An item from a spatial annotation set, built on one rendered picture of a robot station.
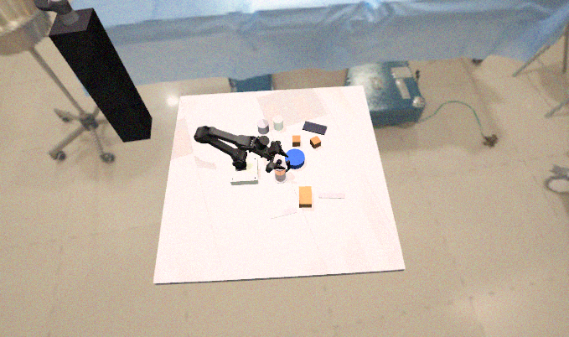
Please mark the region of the blue round disc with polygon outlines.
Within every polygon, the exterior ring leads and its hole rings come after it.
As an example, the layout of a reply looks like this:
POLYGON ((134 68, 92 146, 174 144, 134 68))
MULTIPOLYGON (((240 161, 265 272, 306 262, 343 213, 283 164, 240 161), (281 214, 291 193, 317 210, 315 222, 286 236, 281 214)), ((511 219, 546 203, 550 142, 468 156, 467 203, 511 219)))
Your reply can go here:
POLYGON ((300 169, 305 162, 305 155, 299 149, 291 149, 287 151, 288 158, 285 157, 285 162, 290 160, 290 169, 300 169))

